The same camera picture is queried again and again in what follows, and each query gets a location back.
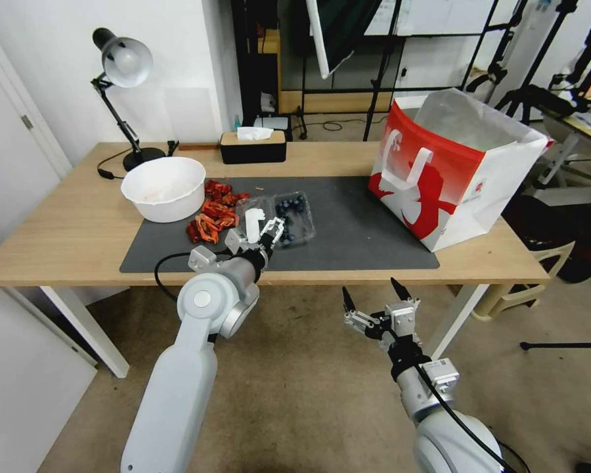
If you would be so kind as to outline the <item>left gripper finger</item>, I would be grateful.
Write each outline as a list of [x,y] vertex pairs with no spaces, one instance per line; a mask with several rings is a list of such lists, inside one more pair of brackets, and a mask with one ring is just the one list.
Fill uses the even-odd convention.
[[280,240],[285,229],[285,220],[281,217],[274,217],[266,222],[261,230],[261,246],[265,250],[272,250]]
[[231,254],[245,252],[249,248],[246,236],[237,228],[228,230],[225,237],[225,246]]

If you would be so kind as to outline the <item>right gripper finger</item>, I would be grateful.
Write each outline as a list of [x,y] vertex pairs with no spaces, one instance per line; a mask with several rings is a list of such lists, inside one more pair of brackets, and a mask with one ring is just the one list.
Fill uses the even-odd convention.
[[420,304],[419,298],[413,298],[410,295],[410,292],[407,290],[407,288],[404,285],[402,285],[399,281],[397,281],[394,277],[390,278],[390,282],[400,301],[407,302],[414,309],[418,307],[418,305]]
[[344,323],[363,333],[369,339],[381,339],[380,319],[359,311],[345,286],[341,288],[341,291],[343,295]]

